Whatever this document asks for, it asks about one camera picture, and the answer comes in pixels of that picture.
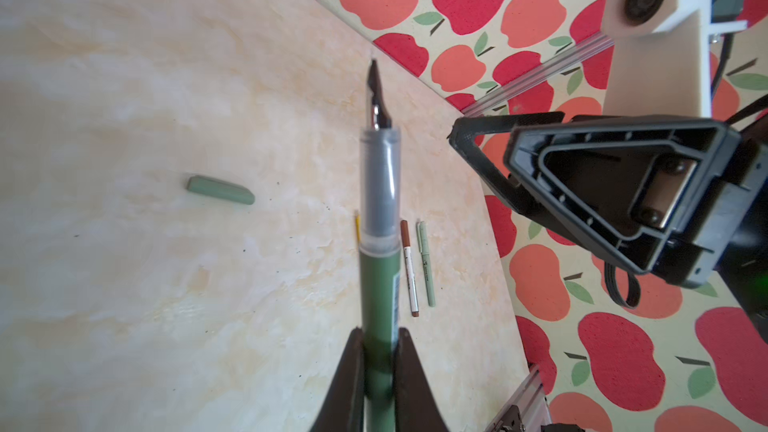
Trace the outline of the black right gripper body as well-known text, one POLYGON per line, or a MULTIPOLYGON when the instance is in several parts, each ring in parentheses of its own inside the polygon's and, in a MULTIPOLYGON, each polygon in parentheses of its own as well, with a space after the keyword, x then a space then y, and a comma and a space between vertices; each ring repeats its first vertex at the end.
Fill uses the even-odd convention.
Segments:
POLYGON ((732 152, 718 150, 701 182, 702 160, 656 158, 633 204, 634 219, 665 235, 650 273, 684 288, 717 272, 731 288, 767 285, 767 125, 755 122, 732 152))

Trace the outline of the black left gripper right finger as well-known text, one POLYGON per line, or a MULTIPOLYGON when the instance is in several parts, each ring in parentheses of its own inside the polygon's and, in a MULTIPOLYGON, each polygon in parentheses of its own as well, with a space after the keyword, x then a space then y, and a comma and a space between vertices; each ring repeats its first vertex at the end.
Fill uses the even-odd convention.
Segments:
POLYGON ((397 432, 448 432, 410 332, 400 328, 394 355, 393 396, 397 432))

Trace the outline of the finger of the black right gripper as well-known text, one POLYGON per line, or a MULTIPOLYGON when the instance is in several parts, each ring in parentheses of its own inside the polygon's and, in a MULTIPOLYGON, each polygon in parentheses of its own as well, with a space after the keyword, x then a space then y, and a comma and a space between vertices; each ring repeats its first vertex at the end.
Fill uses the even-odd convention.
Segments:
POLYGON ((705 195, 740 134, 712 119, 608 118, 515 128, 505 164, 571 241, 635 274, 706 276, 705 195))
POLYGON ((458 118, 448 142, 481 177, 493 194, 513 212, 551 231, 566 231, 514 177, 504 163, 511 132, 516 127, 559 124, 563 112, 458 118))

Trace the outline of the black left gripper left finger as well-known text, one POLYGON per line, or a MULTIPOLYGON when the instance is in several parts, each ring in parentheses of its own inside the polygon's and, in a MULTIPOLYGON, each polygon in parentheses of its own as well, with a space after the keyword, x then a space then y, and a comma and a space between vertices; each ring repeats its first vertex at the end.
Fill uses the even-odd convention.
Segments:
POLYGON ((310 431, 362 432, 364 404, 363 331, 354 328, 349 334, 322 407, 310 431))

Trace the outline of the dark green pen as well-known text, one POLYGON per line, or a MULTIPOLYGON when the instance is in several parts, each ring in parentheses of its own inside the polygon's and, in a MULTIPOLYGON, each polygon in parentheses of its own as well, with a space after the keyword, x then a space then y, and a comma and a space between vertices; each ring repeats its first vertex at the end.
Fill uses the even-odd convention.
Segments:
POLYGON ((394 354, 400 287, 401 133, 386 109, 376 60, 360 135, 359 263, 368 431, 395 429, 394 354))

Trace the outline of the light green pen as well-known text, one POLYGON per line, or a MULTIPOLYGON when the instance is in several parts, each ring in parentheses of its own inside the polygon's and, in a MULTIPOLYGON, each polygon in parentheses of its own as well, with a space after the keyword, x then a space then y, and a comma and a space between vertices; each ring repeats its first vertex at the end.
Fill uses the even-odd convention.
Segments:
POLYGON ((421 255, 422 268, 426 286, 427 301, 430 307, 435 307, 436 296, 434 291, 434 279, 431 264, 430 248, 428 244, 427 228, 424 221, 418 221, 416 224, 418 249, 421 255))

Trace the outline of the white pen brown end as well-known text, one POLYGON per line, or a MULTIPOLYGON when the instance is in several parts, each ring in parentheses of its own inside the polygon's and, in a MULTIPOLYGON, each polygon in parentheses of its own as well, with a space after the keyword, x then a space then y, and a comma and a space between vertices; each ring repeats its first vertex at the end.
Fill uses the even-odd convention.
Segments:
POLYGON ((409 294, 409 305, 412 317, 418 317, 420 315, 418 293, 416 288, 415 271, 412 260, 412 247, 408 228, 408 222, 405 219, 400 221, 401 241, 404 265, 406 271, 407 289, 409 294))

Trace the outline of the dark green pen cap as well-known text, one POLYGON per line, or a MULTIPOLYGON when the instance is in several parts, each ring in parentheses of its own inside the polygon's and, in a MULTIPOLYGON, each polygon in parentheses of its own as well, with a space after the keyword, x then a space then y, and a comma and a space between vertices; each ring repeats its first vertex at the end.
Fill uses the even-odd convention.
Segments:
POLYGON ((195 175, 190 177, 186 183, 186 190, 244 205, 253 205, 255 202, 255 196, 248 188, 207 176, 195 175))

